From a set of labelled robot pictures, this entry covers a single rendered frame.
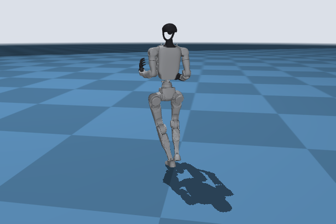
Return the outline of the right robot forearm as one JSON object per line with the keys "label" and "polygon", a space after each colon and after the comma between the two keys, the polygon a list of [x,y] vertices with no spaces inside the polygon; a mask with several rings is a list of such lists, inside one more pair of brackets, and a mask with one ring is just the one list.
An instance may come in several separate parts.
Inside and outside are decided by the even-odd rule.
{"label": "right robot forearm", "polygon": [[183,75],[180,76],[180,80],[182,80],[182,81],[185,81],[185,80],[187,80],[188,78],[190,78],[190,76],[188,76],[188,77],[184,77]]}

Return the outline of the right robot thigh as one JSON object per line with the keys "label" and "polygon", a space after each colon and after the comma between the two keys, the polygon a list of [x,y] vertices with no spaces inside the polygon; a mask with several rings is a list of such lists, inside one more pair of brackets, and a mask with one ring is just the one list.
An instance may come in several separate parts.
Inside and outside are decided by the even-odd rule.
{"label": "right robot thigh", "polygon": [[184,100],[180,91],[175,90],[175,95],[175,100],[171,100],[172,119],[170,120],[170,127],[174,129],[177,128],[177,120],[179,120],[180,108],[182,106],[182,101]]}

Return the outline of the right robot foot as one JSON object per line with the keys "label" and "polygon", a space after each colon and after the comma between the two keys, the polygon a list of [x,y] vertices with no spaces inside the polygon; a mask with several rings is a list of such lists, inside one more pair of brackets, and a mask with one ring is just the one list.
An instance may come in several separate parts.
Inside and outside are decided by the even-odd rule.
{"label": "right robot foot", "polygon": [[174,155],[173,160],[174,161],[180,161],[181,160],[180,155],[179,154]]}

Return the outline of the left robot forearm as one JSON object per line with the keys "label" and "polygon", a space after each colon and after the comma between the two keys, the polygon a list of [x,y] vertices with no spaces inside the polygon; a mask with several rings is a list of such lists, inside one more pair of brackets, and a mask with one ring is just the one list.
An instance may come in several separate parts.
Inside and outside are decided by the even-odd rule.
{"label": "left robot forearm", "polygon": [[139,74],[140,74],[140,76],[142,76],[144,78],[149,78],[149,79],[151,79],[151,75],[152,75],[150,70],[149,71],[144,70],[143,72],[139,71]]}

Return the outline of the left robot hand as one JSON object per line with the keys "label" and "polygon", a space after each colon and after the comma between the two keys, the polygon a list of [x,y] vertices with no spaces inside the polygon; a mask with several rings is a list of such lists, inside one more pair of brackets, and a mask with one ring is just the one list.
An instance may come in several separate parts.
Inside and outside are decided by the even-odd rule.
{"label": "left robot hand", "polygon": [[[140,71],[140,72],[143,72],[143,71],[144,71],[143,66],[144,66],[145,64],[143,64],[143,63],[145,63],[145,62],[143,62],[143,61],[145,61],[145,60],[143,60],[143,59],[145,59],[145,58],[142,58],[142,59],[140,60],[140,63],[139,63],[139,71]],[[143,65],[142,65],[142,64],[143,64]]]}

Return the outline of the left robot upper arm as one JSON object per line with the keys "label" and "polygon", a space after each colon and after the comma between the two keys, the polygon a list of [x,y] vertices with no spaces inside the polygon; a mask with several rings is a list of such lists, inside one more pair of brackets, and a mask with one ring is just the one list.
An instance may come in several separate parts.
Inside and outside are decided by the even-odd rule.
{"label": "left robot upper arm", "polygon": [[149,66],[152,73],[151,77],[156,77],[158,75],[158,71],[156,69],[156,55],[158,54],[158,52],[159,47],[153,47],[148,50]]}

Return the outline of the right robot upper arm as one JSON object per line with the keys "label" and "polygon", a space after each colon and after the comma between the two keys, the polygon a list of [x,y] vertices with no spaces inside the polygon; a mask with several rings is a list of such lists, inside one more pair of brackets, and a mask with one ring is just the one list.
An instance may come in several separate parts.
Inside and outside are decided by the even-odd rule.
{"label": "right robot upper arm", "polygon": [[182,75],[184,77],[191,76],[190,71],[190,60],[189,60],[189,51],[187,48],[180,47],[181,48],[181,57],[182,57],[182,64],[184,67],[184,70],[182,70]]}

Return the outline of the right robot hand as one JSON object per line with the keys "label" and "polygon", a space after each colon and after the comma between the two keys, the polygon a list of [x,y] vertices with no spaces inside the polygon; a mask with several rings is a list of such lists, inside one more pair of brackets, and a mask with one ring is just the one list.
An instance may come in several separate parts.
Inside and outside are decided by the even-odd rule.
{"label": "right robot hand", "polygon": [[[177,79],[180,80],[180,76],[181,76],[181,75],[182,75],[182,74],[178,73],[177,76],[176,76],[176,78],[175,78],[175,80],[177,80]],[[181,81],[182,81],[182,80],[181,80]]]}

